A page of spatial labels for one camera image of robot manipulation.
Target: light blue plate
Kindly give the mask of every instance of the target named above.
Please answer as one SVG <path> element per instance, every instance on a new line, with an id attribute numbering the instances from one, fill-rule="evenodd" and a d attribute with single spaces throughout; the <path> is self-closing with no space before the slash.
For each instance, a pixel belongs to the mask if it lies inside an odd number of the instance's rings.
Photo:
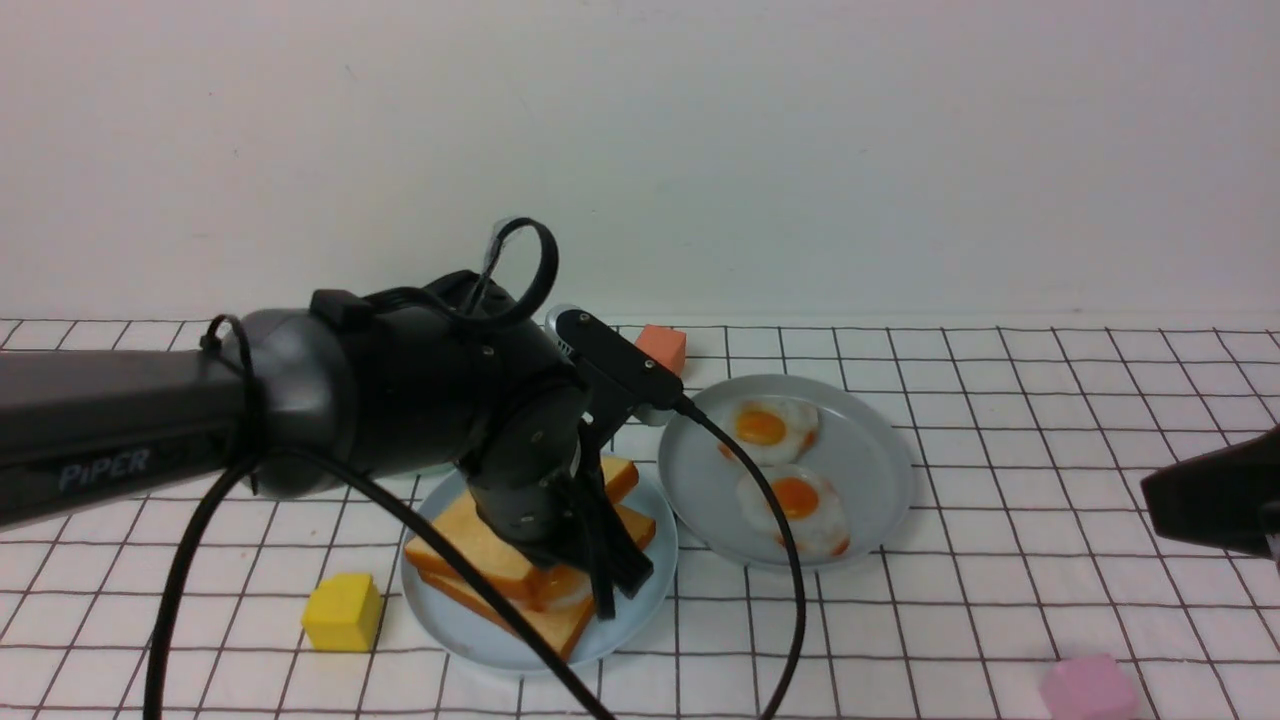
<path id="1" fill-rule="evenodd" d="M 466 480 L 461 473 L 454 471 L 426 496 L 417 512 L 431 520 L 465 489 Z M 680 553 L 676 520 L 658 484 L 641 471 L 640 483 L 627 495 L 622 505 L 653 518 L 658 524 L 653 541 L 645 548 L 645 555 L 653 561 L 653 577 L 634 598 L 617 596 L 617 618 L 608 621 L 591 620 L 582 632 L 577 647 L 573 648 L 573 655 L 570 656 L 572 667 L 594 662 L 635 637 L 657 615 L 676 577 L 676 559 Z M 410 538 L 410 533 L 406 532 L 401 539 L 402 550 Z M 428 634 L 456 659 L 517 675 L 538 675 L 548 671 L 534 651 L 518 638 L 424 583 L 403 552 L 401 580 L 413 616 Z"/>
<path id="2" fill-rule="evenodd" d="M 736 402 L 787 397 L 818 407 L 818 442 L 795 462 L 831 480 L 845 510 L 850 546 L 838 557 L 806 557 L 808 570 L 856 562 L 883 544 L 906 518 L 919 492 L 913 457 L 902 437 L 852 395 L 795 375 L 744 375 L 699 392 L 694 402 L 721 421 Z M 658 474 L 676 515 L 714 552 L 728 560 L 786 571 L 786 552 L 742 516 L 735 488 L 744 470 L 724 460 L 716 438 L 680 416 L 667 424 L 658 445 Z"/>

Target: table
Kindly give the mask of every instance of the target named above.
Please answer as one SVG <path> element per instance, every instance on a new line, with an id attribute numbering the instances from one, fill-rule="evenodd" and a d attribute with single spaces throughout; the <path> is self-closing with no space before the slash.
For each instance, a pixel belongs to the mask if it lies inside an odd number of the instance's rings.
<path id="1" fill-rule="evenodd" d="M 623 334 L 635 337 L 637 325 Z M 916 452 L 923 492 L 859 565 L 809 577 L 805 657 L 782 715 L 1044 717 L 1061 657 L 1110 652 L 1142 717 L 1280 714 L 1280 578 L 1266 560 L 1157 538 L 1151 470 L 1280 418 L 1280 338 L 1262 328 L 777 327 L 689 333 L 690 388 L 790 373 L 855 393 Z M 202 323 L 0 320 L 6 351 L 196 346 Z M 612 451 L 653 471 L 659 429 Z M 145 646 L 174 544 L 209 479 L 0 534 L 0 720 L 137 717 Z M 384 480 L 406 500 L 431 474 Z M 173 717 L 581 715 L 553 680 L 451 660 L 408 614 L 399 528 L 346 491 L 238 489 L 206 536 L 166 692 Z M 753 717 L 792 626 L 788 580 L 687 532 L 658 619 L 584 671 L 626 717 Z M 310 650 L 307 593 L 372 573 L 371 655 Z"/>

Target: egg white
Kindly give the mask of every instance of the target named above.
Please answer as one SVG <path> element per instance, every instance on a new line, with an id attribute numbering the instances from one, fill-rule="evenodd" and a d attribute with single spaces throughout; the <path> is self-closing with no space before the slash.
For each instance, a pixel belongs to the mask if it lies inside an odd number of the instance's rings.
<path id="1" fill-rule="evenodd" d="M 755 445 L 737 437 L 739 415 L 751 410 L 769 413 L 782 420 L 782 424 L 786 427 L 786 434 L 780 442 L 774 445 Z M 767 397 L 744 400 L 735 404 L 721 419 L 721 428 L 742 446 L 746 456 L 756 465 L 785 465 L 795 462 L 808 450 L 805 438 L 810 432 L 818 429 L 818 423 L 819 415 L 815 406 L 790 397 Z M 726 447 L 721 448 L 721 454 L 733 457 Z"/>
<path id="2" fill-rule="evenodd" d="M 782 478 L 799 478 L 818 493 L 818 509 L 805 518 L 788 520 L 791 534 L 796 538 L 796 548 L 809 556 L 840 556 L 849 548 L 849 519 L 845 506 L 836 493 L 831 480 L 800 465 L 781 465 L 762 468 L 764 478 L 772 484 Z M 736 488 L 737 502 L 746 524 L 763 536 L 782 544 L 782 532 L 769 510 L 760 486 L 750 474 L 742 475 Z"/>

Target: fried egg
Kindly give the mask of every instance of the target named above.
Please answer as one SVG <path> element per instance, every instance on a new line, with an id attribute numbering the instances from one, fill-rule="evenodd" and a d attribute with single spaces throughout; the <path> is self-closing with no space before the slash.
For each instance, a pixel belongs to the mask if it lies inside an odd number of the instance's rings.
<path id="1" fill-rule="evenodd" d="M 818 409 L 801 400 L 769 397 L 744 400 L 721 421 L 756 465 L 795 462 L 818 438 Z M 719 451 L 736 460 L 723 443 Z"/>
<path id="2" fill-rule="evenodd" d="M 810 556 L 838 557 L 849 550 L 849 520 L 831 480 L 800 465 L 762 468 L 796 538 L 796 550 Z M 751 475 L 737 482 L 737 502 L 750 528 L 782 544 L 782 530 Z"/>

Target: toast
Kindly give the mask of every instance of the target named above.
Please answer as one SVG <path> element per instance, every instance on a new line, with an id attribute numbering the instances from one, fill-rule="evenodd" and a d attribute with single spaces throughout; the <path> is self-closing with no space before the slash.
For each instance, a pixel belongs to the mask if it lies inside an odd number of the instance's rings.
<path id="1" fill-rule="evenodd" d="M 657 533 L 657 523 L 652 518 L 641 515 L 630 507 L 618 506 L 617 510 L 618 518 L 622 519 L 622 524 L 626 525 L 627 533 L 635 541 L 636 546 L 641 550 L 648 547 Z M 534 626 L 534 630 L 552 646 L 552 650 L 561 659 L 568 661 L 570 655 L 573 653 L 573 648 L 577 647 L 577 641 L 582 637 L 582 630 L 586 629 L 591 621 L 591 616 L 595 614 L 595 598 L 591 596 L 591 583 L 588 580 L 585 573 L 572 569 L 564 570 L 564 584 L 576 588 L 575 592 L 585 591 L 585 593 L 576 594 L 572 600 L 561 601 L 552 607 L 541 610 L 527 606 L 521 607 L 518 605 L 516 609 Z M 456 577 L 443 577 L 424 570 L 419 570 L 417 574 L 422 578 L 424 583 L 440 591 L 454 602 L 508 633 L 515 634 L 502 618 L 489 607 L 489 603 L 462 580 Z"/>
<path id="2" fill-rule="evenodd" d="M 602 457 L 600 469 L 604 471 L 604 493 L 614 505 L 640 480 L 635 464 L 622 457 Z M 513 602 L 529 603 L 536 609 L 541 603 L 562 598 L 566 594 L 564 587 L 572 584 L 564 582 L 568 578 L 567 568 L 539 570 L 518 550 L 495 536 L 476 514 L 475 498 L 470 492 L 458 496 L 431 524 L 498 592 Z M 460 580 L 453 568 L 422 538 L 416 537 L 404 544 L 404 559 L 420 574 Z"/>

